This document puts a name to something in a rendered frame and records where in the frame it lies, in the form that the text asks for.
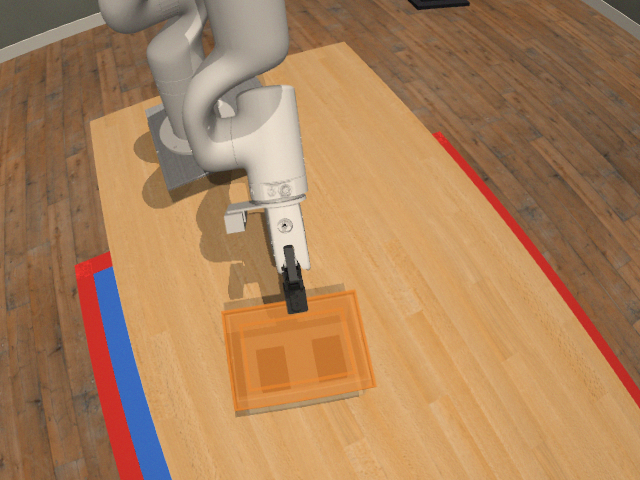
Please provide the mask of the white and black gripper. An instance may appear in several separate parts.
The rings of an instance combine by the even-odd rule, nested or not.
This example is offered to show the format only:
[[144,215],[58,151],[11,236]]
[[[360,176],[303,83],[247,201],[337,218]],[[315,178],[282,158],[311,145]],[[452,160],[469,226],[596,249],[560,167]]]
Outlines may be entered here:
[[302,194],[299,198],[279,203],[255,201],[256,205],[267,205],[264,208],[267,229],[277,271],[283,274],[284,278],[283,288],[288,314],[308,311],[301,274],[301,267],[307,271],[311,268],[300,206],[300,202],[305,199],[306,194]]

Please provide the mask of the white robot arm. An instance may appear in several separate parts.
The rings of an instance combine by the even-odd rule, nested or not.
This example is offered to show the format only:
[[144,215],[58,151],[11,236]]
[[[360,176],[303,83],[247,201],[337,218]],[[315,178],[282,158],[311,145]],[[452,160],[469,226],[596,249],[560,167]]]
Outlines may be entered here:
[[[205,171],[246,170],[251,201],[228,205],[227,234],[245,231],[247,210],[267,207],[255,201],[285,202],[308,191],[294,87],[242,91],[236,95],[237,115],[219,100],[285,60],[289,51],[285,0],[98,0],[98,4],[106,24],[122,34],[169,19],[146,50],[168,116],[160,139],[173,153],[193,155]],[[208,19],[214,49],[205,57],[202,32]]]

